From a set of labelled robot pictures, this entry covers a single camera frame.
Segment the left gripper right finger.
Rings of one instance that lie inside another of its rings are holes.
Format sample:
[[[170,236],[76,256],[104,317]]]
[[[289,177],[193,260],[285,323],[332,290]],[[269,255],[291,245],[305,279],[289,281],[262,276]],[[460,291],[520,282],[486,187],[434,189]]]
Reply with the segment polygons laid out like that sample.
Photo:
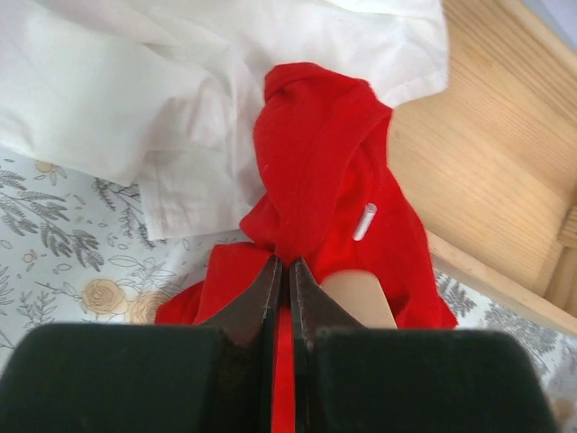
[[[555,432],[517,340],[483,330],[363,326],[289,269],[298,432]]]

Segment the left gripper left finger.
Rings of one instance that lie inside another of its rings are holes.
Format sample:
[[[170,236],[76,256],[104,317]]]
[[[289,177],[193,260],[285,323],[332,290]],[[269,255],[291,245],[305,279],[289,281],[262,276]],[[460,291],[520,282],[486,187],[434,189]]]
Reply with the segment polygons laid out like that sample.
[[[282,264],[197,326],[51,324],[1,377],[4,432],[268,432]]]

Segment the light wooden hanger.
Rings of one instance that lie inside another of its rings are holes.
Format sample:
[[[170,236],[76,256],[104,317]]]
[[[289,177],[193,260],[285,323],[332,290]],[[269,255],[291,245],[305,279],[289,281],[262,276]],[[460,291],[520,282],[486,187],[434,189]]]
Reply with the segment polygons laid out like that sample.
[[[360,270],[335,272],[323,280],[321,288],[363,326],[398,328],[389,302],[374,274]]]

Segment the red t shirt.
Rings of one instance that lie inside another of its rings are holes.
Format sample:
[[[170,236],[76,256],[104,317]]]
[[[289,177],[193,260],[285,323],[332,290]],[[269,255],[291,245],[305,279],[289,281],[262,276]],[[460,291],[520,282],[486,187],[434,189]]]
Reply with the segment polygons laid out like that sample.
[[[264,264],[282,264],[271,429],[295,429],[289,269],[303,261],[321,288],[345,270],[374,274],[398,326],[452,330],[425,229],[389,170],[392,112],[370,85],[313,63],[274,67],[255,123],[264,195],[242,219],[247,241],[213,248],[206,277],[161,305],[158,326],[200,325],[239,297]]]

